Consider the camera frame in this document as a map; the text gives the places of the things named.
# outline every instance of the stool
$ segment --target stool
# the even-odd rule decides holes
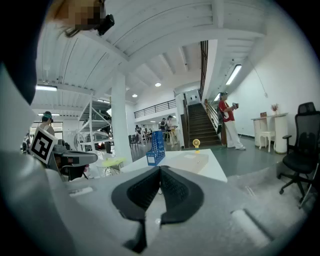
[[[268,137],[268,142],[269,142],[269,153],[270,153],[270,144],[271,144],[271,137],[274,137],[274,144],[273,144],[273,150],[276,150],[276,132],[275,131],[261,131],[259,133],[259,142],[260,142],[260,147],[261,149],[261,137],[264,137],[265,141],[265,147],[267,147],[267,137]]]

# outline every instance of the cable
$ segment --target cable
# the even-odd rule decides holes
[[[259,78],[259,80],[260,80],[260,83],[261,83],[262,88],[263,88],[263,91],[264,91],[264,96],[265,96],[266,98],[268,98],[268,94],[267,94],[267,92],[266,92],[266,89],[265,89],[265,87],[264,87],[264,84],[262,83],[261,78],[260,78],[260,76],[259,76],[259,74],[258,74],[258,72],[257,72],[257,70],[256,70],[256,68],[255,68],[255,66],[252,64],[252,62],[251,62],[251,60],[249,59],[249,57],[247,57],[247,58],[248,58],[248,61],[249,61],[250,64],[251,64],[251,66],[253,67],[256,75],[258,76],[258,78]]]

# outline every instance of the fluorescent light fixture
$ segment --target fluorescent light fixture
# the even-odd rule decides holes
[[[39,113],[38,116],[42,117],[44,114],[43,113]],[[51,114],[51,116],[53,117],[59,117],[60,114]]]
[[[232,81],[235,79],[236,75],[239,73],[242,66],[240,64],[235,65],[234,70],[232,71],[232,74],[230,75],[228,81],[226,82],[226,86],[230,85]]]
[[[220,99],[220,93],[215,97],[214,102]]]
[[[35,86],[36,90],[42,90],[42,91],[52,91],[56,92],[57,87],[56,86],[50,86],[50,85],[36,85]]]

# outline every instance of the wooden stairs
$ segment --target wooden stairs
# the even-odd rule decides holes
[[[189,147],[194,148],[193,140],[198,139],[201,147],[221,146],[221,141],[201,103],[188,106]]]

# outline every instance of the balcony railing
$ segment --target balcony railing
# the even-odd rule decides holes
[[[166,102],[160,103],[158,105],[150,106],[145,109],[134,112],[134,118],[144,117],[144,116],[147,116],[147,115],[150,115],[153,113],[158,113],[158,112],[173,109],[176,107],[177,107],[176,100],[173,99],[173,100],[166,101]]]

